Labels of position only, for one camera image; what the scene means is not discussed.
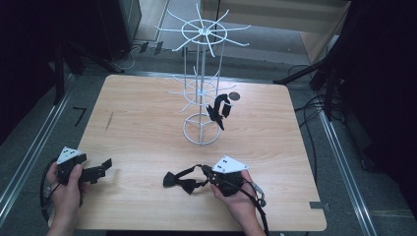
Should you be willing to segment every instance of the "black tape mark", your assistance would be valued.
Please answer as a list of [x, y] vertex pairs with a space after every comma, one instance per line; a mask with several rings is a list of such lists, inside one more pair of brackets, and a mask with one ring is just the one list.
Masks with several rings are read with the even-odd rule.
[[107, 126], [105, 127], [105, 131], [107, 132], [108, 127], [110, 126], [111, 120], [113, 119], [113, 111], [111, 112], [110, 118], [108, 118]]
[[73, 109], [74, 109], [74, 110], [82, 110], [82, 111], [83, 111], [83, 112], [81, 113], [80, 117], [79, 117], [79, 120], [78, 120], [78, 121], [77, 121], [77, 123], [74, 125], [75, 127], [77, 127], [77, 126], [80, 124], [81, 119], [83, 119], [84, 114], [86, 114], [87, 109], [86, 109], [86, 108], [82, 108], [82, 107], [77, 107], [77, 106], [74, 106], [74, 107], [73, 107]]
[[310, 208], [323, 208], [323, 205], [321, 202], [309, 202]]
[[148, 42], [146, 42], [146, 43], [142, 44], [141, 51], [140, 51], [139, 53], [144, 53], [144, 52], [146, 52], [146, 51], [147, 51], [147, 49], [148, 49], [148, 45], [149, 45], [149, 43], [148, 43]]
[[156, 45], [156, 49], [155, 49], [155, 52], [153, 53], [153, 55], [157, 55], [157, 54], [159, 54], [159, 53], [160, 53], [160, 49], [162, 49], [162, 43], [163, 43], [163, 41], [159, 42], [159, 43]]

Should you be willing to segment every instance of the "wire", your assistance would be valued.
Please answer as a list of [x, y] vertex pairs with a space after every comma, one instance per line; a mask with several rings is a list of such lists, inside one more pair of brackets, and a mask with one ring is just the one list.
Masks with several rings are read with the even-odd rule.
[[129, 66], [129, 67], [121, 67], [121, 66], [118, 66], [116, 63], [114, 63], [114, 62], [111, 62], [111, 64], [113, 64], [113, 66], [115, 66], [115, 67], [117, 67], [117, 68], [119, 68], [120, 70], [129, 70], [129, 69], [132, 69], [134, 66], [135, 66], [135, 57], [133, 56], [133, 52], [135, 51], [135, 50], [137, 50], [138, 48], [141, 48], [141, 46], [139, 46], [139, 47], [135, 47], [135, 48], [133, 48], [132, 50], [131, 50], [131, 52], [130, 52], [130, 55], [131, 55], [131, 58], [132, 58], [132, 65], [131, 66]]
[[52, 196], [52, 193], [58, 188], [60, 184], [50, 193], [48, 194], [48, 197], [46, 198], [44, 196], [44, 185], [46, 180], [46, 174], [48, 173], [48, 170], [53, 162], [55, 162], [58, 159], [58, 157], [51, 159], [45, 169], [43, 170], [42, 178], [40, 179], [40, 189], [39, 189], [39, 200], [40, 200], [40, 209], [42, 211], [43, 218], [46, 220], [46, 222], [49, 220], [49, 214], [48, 214], [48, 207], [50, 204], [50, 197]]
[[234, 184], [232, 184], [232, 183], [230, 183], [230, 182], [228, 182], [228, 181], [225, 181], [225, 180], [222, 180], [222, 179], [218, 179], [218, 178], [216, 178], [215, 179], [215, 181], [217, 181], [217, 182], [222, 182], [222, 183], [225, 183], [225, 184], [227, 184], [227, 185], [229, 185], [229, 186], [231, 186], [231, 187], [233, 187], [233, 188], [236, 188], [237, 190], [239, 190], [240, 192], [242, 192], [244, 195], [246, 195], [250, 200], [251, 200], [251, 202], [254, 204], [254, 206], [257, 208], [257, 210], [258, 210], [258, 212], [260, 213], [260, 215], [261, 215], [261, 220], [262, 220], [262, 223], [263, 223], [263, 225], [264, 225], [264, 231], [265, 231], [265, 234], [267, 235], [267, 236], [269, 236], [269, 229], [268, 229], [268, 223], [267, 223], [267, 215], [265, 214], [265, 212], [262, 210], [262, 207], [261, 207], [261, 205], [258, 203], [258, 201], [255, 199], [255, 197], [254, 196], [252, 196], [252, 195], [250, 195], [248, 192], [246, 192], [245, 190], [243, 190], [242, 188], [240, 188], [240, 187], [238, 187], [238, 186], [236, 186], [236, 185], [234, 185]]

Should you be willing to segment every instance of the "floor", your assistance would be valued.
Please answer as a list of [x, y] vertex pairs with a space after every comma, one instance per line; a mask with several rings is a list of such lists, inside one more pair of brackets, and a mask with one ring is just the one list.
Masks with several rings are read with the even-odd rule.
[[[187, 10], [184, 1], [170, 0], [168, 9], [176, 16], [188, 17], [188, 14], [181, 14], [193, 12], [193, 4], [197, 1], [190, 2], [193, 7]], [[175, 26], [178, 23], [168, 17], [162, 24], [167, 29]], [[225, 46], [224, 56], [227, 57], [222, 69], [225, 80], [270, 83], [273, 79], [283, 78], [287, 73], [292, 74], [303, 68], [294, 66], [310, 64], [306, 52], [303, 51], [301, 38], [295, 31], [251, 27], [241, 33], [243, 34], [234, 35], [235, 39], [249, 42], [250, 46], [245, 51], [240, 47], [236, 50], [234, 46]], [[152, 49], [153, 46], [156, 47], [156, 41], [149, 42], [150, 49], [147, 52], [139, 53], [136, 50], [131, 54], [136, 64], [126, 71], [127, 75], [168, 77], [170, 73], [183, 71], [182, 68], [178, 71], [168, 69], [168, 64], [182, 63], [181, 52], [171, 51], [183, 42], [181, 35], [178, 37], [175, 32], [162, 32], [157, 41], [163, 41], [159, 55], [155, 55], [154, 48]], [[145, 41], [138, 40], [136, 43], [140, 45]], [[131, 65], [132, 58], [127, 56], [114, 63], [121, 66]], [[88, 69], [83, 76], [68, 78], [67, 96], [58, 106], [51, 107], [54, 99], [52, 90], [38, 102], [36, 108], [0, 147], [0, 189], [4, 193], [0, 199], [0, 235], [41, 235], [47, 231], [38, 206], [38, 186], [43, 168], [54, 157], [54, 153], [60, 152], [63, 144], [68, 147], [78, 145], [102, 83], [108, 75], [89, 62], [86, 65]], [[304, 107], [307, 101], [321, 93], [309, 89], [310, 79], [305, 76], [288, 85], [294, 108]], [[77, 107], [86, 109], [84, 116], [81, 116]], [[325, 231], [309, 234], [415, 235], [416, 221], [396, 183], [384, 173], [363, 170], [359, 150], [346, 126], [338, 121], [328, 122], [323, 112], [317, 112], [320, 109], [317, 106], [308, 107], [296, 113], [328, 221]], [[304, 111], [306, 117], [311, 118], [307, 125], [304, 124]], [[75, 235], [98, 236], [106, 235], [106, 232], [78, 230]], [[173, 234], [137, 232], [135, 235]], [[306, 232], [272, 232], [271, 235], [306, 235]]]

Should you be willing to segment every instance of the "black stand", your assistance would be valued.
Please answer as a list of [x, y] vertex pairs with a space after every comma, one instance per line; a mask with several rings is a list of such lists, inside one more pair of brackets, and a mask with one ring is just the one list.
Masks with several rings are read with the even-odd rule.
[[303, 76], [318, 71], [310, 81], [310, 88], [318, 90], [325, 84], [325, 82], [328, 82], [324, 111], [329, 120], [331, 120], [331, 101], [337, 82], [336, 68], [338, 68], [340, 63], [343, 63], [343, 58], [348, 55], [350, 47], [352, 46], [349, 45], [349, 41], [354, 36], [353, 31], [368, 10], [368, 8], [355, 8], [352, 7], [352, 5], [349, 8], [345, 24], [339, 38], [323, 60], [295, 73], [292, 76], [282, 80], [273, 81], [276, 85], [287, 85], [288, 83]]

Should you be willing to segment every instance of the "black clamp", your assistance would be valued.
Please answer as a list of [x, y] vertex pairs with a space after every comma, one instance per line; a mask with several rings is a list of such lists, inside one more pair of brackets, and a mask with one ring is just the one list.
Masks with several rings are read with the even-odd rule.
[[[71, 171], [74, 169], [74, 166], [81, 164], [87, 160], [85, 153], [77, 155], [61, 164], [58, 164], [58, 179], [64, 185], [68, 184], [68, 179], [70, 177]], [[104, 161], [99, 166], [83, 169], [83, 174], [80, 177], [79, 183], [90, 182], [91, 184], [96, 184], [97, 180], [105, 176], [105, 171], [112, 166], [111, 158]]]
[[220, 103], [221, 101], [224, 101], [223, 109], [221, 110], [221, 114], [224, 116], [224, 118], [227, 118], [230, 114], [230, 109], [232, 108], [230, 106], [230, 101], [227, 99], [227, 94], [221, 94], [218, 97], [215, 98], [214, 101], [214, 108], [212, 108], [210, 105], [206, 107], [206, 110], [208, 112], [209, 119], [211, 121], [215, 121], [217, 125], [220, 127], [221, 130], [224, 130], [223, 127], [223, 116], [220, 115]]

